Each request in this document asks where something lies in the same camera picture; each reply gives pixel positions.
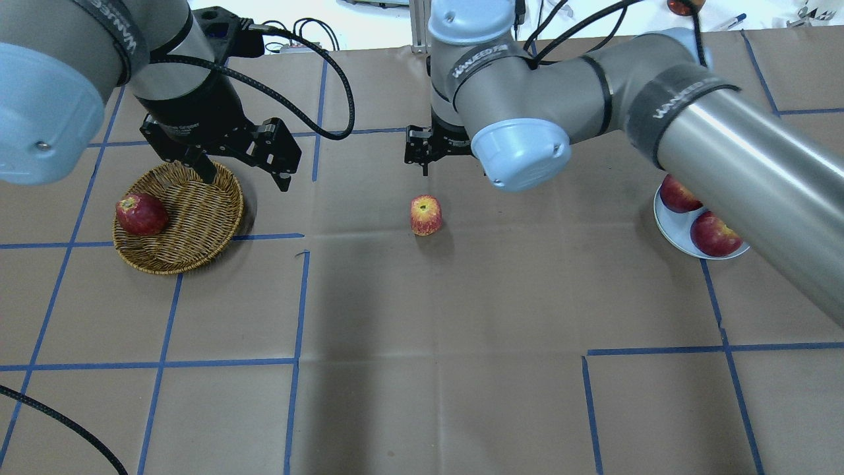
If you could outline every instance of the blue tape line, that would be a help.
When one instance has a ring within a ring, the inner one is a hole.
[[[78,371],[90,369],[151,369],[158,368],[155,362],[127,362],[127,363],[47,363],[30,366],[33,371]]]
[[[598,423],[595,420],[595,401],[592,398],[592,380],[589,378],[589,363],[586,357],[581,357],[583,367],[583,388],[586,391],[586,409],[589,415],[589,430],[592,432],[592,452],[595,454],[595,472],[603,475],[601,461],[601,445],[598,442]]]
[[[723,347],[665,347],[665,348],[602,348],[589,350],[587,356],[669,355],[684,353],[717,353]]]
[[[97,241],[88,243],[73,243],[74,248],[110,248],[114,246],[114,241]]]
[[[734,352],[774,352],[794,350],[844,350],[844,341],[822,341],[816,343],[773,343],[767,345],[730,346]]]
[[[718,298],[715,296],[715,285],[712,284],[712,276],[709,273],[709,265],[706,259],[701,259],[701,269],[703,276],[706,279],[706,290],[709,291],[709,300],[712,303],[712,311],[715,312],[715,321],[718,322],[718,328],[721,328],[721,306],[718,305]]]
[[[137,147],[139,145],[149,145],[149,142],[139,140],[137,142],[114,142],[112,144],[105,144],[106,147]]]
[[[837,109],[804,109],[802,111],[780,111],[782,116],[800,116],[804,114],[841,114],[844,113],[844,107]]]
[[[733,350],[730,347],[730,340],[727,337],[727,331],[722,326],[721,308],[718,305],[718,298],[715,294],[715,286],[712,284],[712,277],[709,272],[709,265],[706,259],[701,259],[701,269],[706,278],[706,288],[709,291],[709,298],[712,303],[712,311],[715,313],[715,319],[718,323],[718,331],[721,334],[722,348],[724,355],[727,357],[727,366],[730,371],[730,379],[733,381],[733,389],[736,393],[736,400],[738,401],[738,409],[741,412],[742,423],[744,424],[744,432],[747,435],[748,444],[750,445],[750,454],[753,456],[753,463],[756,466],[757,475],[765,475],[765,469],[762,467],[762,459],[759,455],[759,447],[756,444],[756,437],[753,434],[753,425],[750,423],[750,415],[747,412],[747,404],[744,401],[744,393],[741,390],[741,382],[739,381],[739,372],[736,370],[735,361],[733,360]]]
[[[302,283],[299,292],[299,325],[296,328],[293,379],[290,382],[290,401],[287,407],[287,437],[284,441],[284,475],[290,475],[290,458],[293,455],[293,426],[296,413],[296,395],[299,392],[299,358],[302,356],[302,336],[305,330],[305,306],[308,295],[308,275],[311,272],[311,251],[305,250],[302,263]]]
[[[762,458],[759,454],[759,446],[756,444],[756,436],[753,433],[753,424],[750,423],[750,415],[747,412],[747,403],[744,401],[744,393],[739,382],[739,372],[736,370],[736,363],[733,359],[733,351],[729,346],[729,339],[727,338],[727,331],[723,328],[721,330],[721,339],[724,341],[724,353],[727,355],[727,366],[730,370],[730,378],[733,380],[733,388],[736,392],[736,399],[738,400],[738,409],[741,412],[741,420],[744,423],[744,432],[747,434],[747,440],[750,445],[750,454],[753,456],[753,463],[756,465],[757,475],[765,475],[765,468],[762,466]]]
[[[302,263],[302,283],[299,290],[299,322],[296,328],[296,349],[294,358],[302,356],[302,336],[305,332],[305,305],[308,295],[308,276],[311,273],[311,251],[305,250],[305,262]]]
[[[304,234],[298,232],[290,232],[287,234],[246,234],[242,236],[234,236],[232,241],[264,241],[269,239],[300,239],[304,238]]]
[[[314,168],[313,172],[311,172],[311,182],[314,183],[317,180],[317,176],[319,175],[319,149],[322,145],[322,137],[317,135],[316,141],[314,142]]]
[[[44,248],[66,248],[68,243],[21,243],[21,244],[0,244],[0,249],[44,249]]]
[[[104,143],[108,143],[108,138],[111,135],[111,130],[114,128],[114,122],[117,119],[117,109],[120,106],[121,100],[123,99],[123,93],[125,91],[126,87],[123,86],[120,88],[120,92],[117,95],[117,101],[115,103],[114,110],[111,112],[111,118],[109,118],[108,127],[105,130],[105,138],[103,138]],[[26,375],[24,376],[24,383],[20,386],[21,394],[25,395],[26,390],[29,388],[30,379],[32,378],[31,367],[35,366],[35,361],[38,359],[38,353],[41,351],[41,344],[43,344],[44,342],[44,336],[46,335],[47,326],[50,324],[52,310],[56,306],[56,297],[58,296],[59,289],[62,286],[64,273],[68,268],[68,261],[70,260],[70,254],[73,250],[73,244],[76,242],[76,237],[79,233],[79,227],[82,225],[82,218],[85,216],[85,210],[88,208],[88,200],[91,198],[91,190],[94,188],[94,182],[97,178],[97,172],[100,170],[100,163],[102,162],[103,154],[105,152],[105,146],[100,147],[100,153],[97,155],[97,161],[94,164],[94,170],[91,173],[91,178],[88,180],[88,187],[85,189],[85,196],[82,199],[82,206],[79,208],[79,213],[76,217],[76,224],[73,226],[73,232],[70,235],[70,241],[68,242],[67,250],[64,253],[62,266],[59,268],[58,277],[56,278],[56,285],[53,287],[53,292],[50,296],[50,303],[47,305],[47,310],[44,315],[44,321],[41,324],[41,330],[39,330],[38,333],[38,339],[35,340],[35,348],[32,350],[32,356],[30,357],[30,368],[26,370]],[[3,446],[0,447],[0,468],[3,468],[3,461],[6,459],[8,444],[12,439],[14,426],[17,423],[18,415],[20,414],[20,407],[20,402],[17,402],[14,405],[12,419],[9,421],[8,429],[6,429],[6,436],[3,438]]]
[[[753,46],[750,45],[750,39],[747,37],[747,33],[744,30],[741,30],[741,36],[744,38],[744,46],[747,48],[747,53],[750,55],[750,62],[753,63],[753,69],[756,70],[756,75],[759,76],[759,81],[762,83],[762,90],[765,92],[765,97],[768,98],[768,104],[771,105],[771,110],[774,112],[774,115],[779,116],[780,110],[776,106],[774,95],[771,93],[771,88],[768,87],[765,75],[762,74],[762,68],[759,67],[759,62],[756,61],[756,54],[753,52]]]
[[[322,113],[325,111],[325,84],[328,77],[328,62],[322,61],[322,78],[319,86],[319,110],[316,113],[316,125],[322,127]],[[319,149],[322,143],[322,136],[316,136],[316,143],[314,144],[314,165],[313,172],[311,172],[311,181],[315,182],[319,175]]]
[[[158,371],[155,373],[155,386],[153,387],[152,399],[149,402],[149,415],[147,416],[147,427],[143,432],[143,445],[141,446],[141,456],[138,461],[138,475],[143,475],[143,470],[147,465],[147,453],[149,450],[149,438],[153,433],[153,421],[155,420],[155,410],[158,408],[158,396],[161,391],[161,379],[164,376],[164,366],[167,359],[167,350],[170,347],[170,334],[173,332],[173,321],[176,320],[176,309],[179,306],[179,296],[181,295],[181,282],[184,274],[179,274],[176,278],[176,288],[173,289],[173,300],[170,303],[170,314],[167,316],[167,328],[164,332],[164,342],[161,344],[161,354],[159,355]]]
[[[214,359],[195,361],[168,361],[165,368],[224,368],[231,366],[269,366],[293,364],[293,358]]]
[[[300,232],[287,232],[281,234],[241,234],[234,236],[232,241],[266,241],[273,239],[301,239],[305,235]],[[0,250],[4,249],[40,249],[40,248],[110,248],[114,241],[89,241],[81,243],[20,243],[0,244]]]

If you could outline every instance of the apple in basket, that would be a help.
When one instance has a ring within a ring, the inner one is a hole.
[[[440,202],[429,194],[410,201],[410,228],[417,236],[428,236],[442,227]]]
[[[158,198],[146,193],[130,193],[117,202],[117,222],[130,234],[152,236],[167,225],[170,217]]]
[[[712,257],[728,256],[744,243],[742,238],[718,216],[707,211],[691,225],[691,242]]]
[[[675,213],[688,213],[703,206],[688,188],[671,175],[666,175],[659,187],[659,198],[666,208]]]

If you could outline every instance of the silver robot arm segment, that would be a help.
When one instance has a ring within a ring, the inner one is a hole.
[[[699,66],[690,33],[532,70],[512,12],[511,0],[434,0],[432,131],[408,128],[405,161],[427,165],[431,144],[462,138],[494,186],[520,191],[559,172],[570,144],[623,129],[844,326],[844,158]]]

